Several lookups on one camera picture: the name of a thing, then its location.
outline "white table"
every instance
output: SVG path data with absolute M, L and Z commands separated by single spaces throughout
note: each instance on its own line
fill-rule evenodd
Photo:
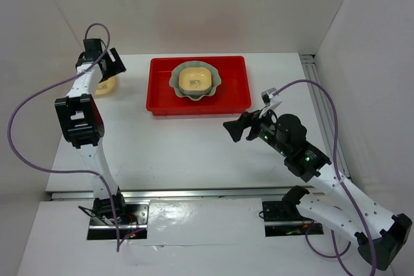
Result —
M 107 161 L 120 188 L 124 191 L 303 185 L 283 165 L 282 156 L 261 140 L 233 143 L 222 124 L 238 115 L 154 118 L 146 110 L 151 59 L 187 55 L 122 56 L 127 72 L 118 76 L 117 89 L 109 97 L 96 100 L 105 123 L 103 146 Z M 262 91 L 305 77 L 297 54 L 214 55 L 244 56 L 252 97 L 250 111 L 263 107 Z M 295 85 L 284 91 L 282 97 L 277 114 L 297 115 L 308 129 L 308 140 L 326 153 L 308 86 Z M 84 167 L 75 148 L 61 139 L 53 168 Z M 51 174 L 47 185 L 51 192 L 89 190 L 88 177 L 82 174 Z
M 151 201 L 147 239 L 126 242 L 120 253 L 114 240 L 86 240 L 89 218 L 79 204 L 92 202 L 40 203 L 18 276 L 345 275 L 336 260 L 313 253 L 304 236 L 265 237 L 258 198 Z M 310 240 L 332 254 L 330 236 Z M 345 242 L 338 238 L 342 250 Z M 356 248 L 343 261 L 354 275 L 369 274 Z

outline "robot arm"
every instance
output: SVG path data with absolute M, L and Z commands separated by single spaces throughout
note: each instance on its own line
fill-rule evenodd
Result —
M 85 39 L 83 44 L 85 52 L 80 55 L 76 63 L 78 74 L 85 72 L 102 53 L 100 39 Z M 126 70 L 114 48 L 111 49 L 111 53 L 115 61 L 106 53 L 99 64 L 75 80 L 66 97 L 55 101 L 55 108 L 63 137 L 76 148 L 88 169 L 100 173 L 105 178 L 113 193 L 116 214 L 123 215 L 125 201 L 109 171 L 102 145 L 104 123 L 92 96 L 99 82 Z M 95 215 L 100 218 L 112 218 L 109 195 L 100 177 L 91 175 L 90 178 Z
M 273 89 L 262 93 L 267 105 L 255 112 L 244 112 L 236 121 L 224 122 L 234 142 L 251 127 L 247 140 L 262 139 L 285 157 L 284 164 L 294 175 L 318 188 L 334 206 L 320 202 L 305 188 L 294 187 L 283 198 L 284 203 L 301 216 L 313 218 L 338 232 L 358 248 L 359 254 L 371 263 L 371 251 L 362 221 L 353 203 L 341 186 L 344 183 L 358 204 L 371 232 L 377 257 L 377 268 L 386 270 L 395 255 L 407 241 L 412 221 L 405 215 L 394 215 L 379 206 L 358 189 L 344 175 L 338 178 L 328 156 L 306 141 L 306 128 L 292 114 L 276 117 L 273 109 L 281 101 L 272 96 Z

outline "gray-green ruffled dish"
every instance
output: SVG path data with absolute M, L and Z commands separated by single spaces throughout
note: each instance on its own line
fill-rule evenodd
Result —
M 186 95 L 183 92 L 181 92 L 180 85 L 179 85 L 180 72 L 183 69 L 188 68 L 188 67 L 204 67 L 212 73 L 212 88 L 207 94 L 203 94 L 200 96 L 191 96 L 191 95 Z M 178 97 L 188 97 L 189 99 L 194 100 L 194 101 L 200 100 L 201 98 L 205 96 L 213 96 L 215 94 L 216 88 L 220 84 L 221 84 L 221 78 L 219 75 L 219 71 L 215 67 L 203 61 L 187 61 L 185 63 L 178 65 L 172 71 L 171 78 L 169 79 L 169 86 L 174 88 L 175 95 L 177 95 Z

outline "red tray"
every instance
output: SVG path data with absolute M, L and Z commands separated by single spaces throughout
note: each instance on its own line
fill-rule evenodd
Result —
M 169 86 L 173 69 L 186 61 L 204 61 L 219 71 L 221 85 L 216 93 L 199 101 L 179 98 Z M 252 104 L 245 59 L 242 56 L 201 58 L 154 58 L 149 68 L 147 110 L 154 116 L 225 114 L 245 112 Z

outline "wall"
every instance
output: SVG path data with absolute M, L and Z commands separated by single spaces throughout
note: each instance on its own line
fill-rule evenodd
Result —
M 48 175 L 29 169 L 7 145 L 12 109 L 26 96 L 74 74 L 80 47 L 53 0 L 0 0 L 0 266 L 16 275 Z M 53 108 L 63 89 L 30 102 L 18 115 L 14 138 L 20 151 L 50 167 L 60 139 Z
M 57 0 L 78 41 L 96 17 L 124 54 L 314 54 L 342 0 Z
M 414 0 L 344 0 L 316 55 L 338 106 L 351 175 L 381 204 L 414 218 Z M 412 275 L 414 237 L 396 275 Z

